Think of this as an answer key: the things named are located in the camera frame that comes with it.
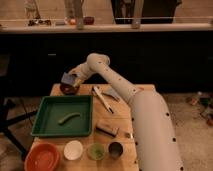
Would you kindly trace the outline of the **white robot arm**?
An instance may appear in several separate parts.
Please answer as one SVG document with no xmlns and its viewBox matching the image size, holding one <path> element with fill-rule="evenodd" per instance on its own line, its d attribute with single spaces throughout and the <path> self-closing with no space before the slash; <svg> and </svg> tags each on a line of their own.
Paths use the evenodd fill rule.
<svg viewBox="0 0 213 171">
<path fill-rule="evenodd" d="M 164 98 L 154 90 L 142 90 L 109 67 L 110 59 L 91 53 L 84 63 L 69 71 L 74 87 L 93 74 L 105 79 L 129 105 L 137 159 L 142 171 L 184 171 L 171 115 Z"/>
</svg>

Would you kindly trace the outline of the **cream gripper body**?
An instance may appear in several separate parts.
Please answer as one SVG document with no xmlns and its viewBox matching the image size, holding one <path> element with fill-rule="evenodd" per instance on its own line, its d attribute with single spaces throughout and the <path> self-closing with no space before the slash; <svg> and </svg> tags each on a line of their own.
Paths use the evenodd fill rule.
<svg viewBox="0 0 213 171">
<path fill-rule="evenodd" d="M 74 82 L 72 83 L 74 88 L 79 87 L 85 81 L 82 69 L 79 66 L 71 69 L 68 74 L 74 77 Z"/>
</svg>

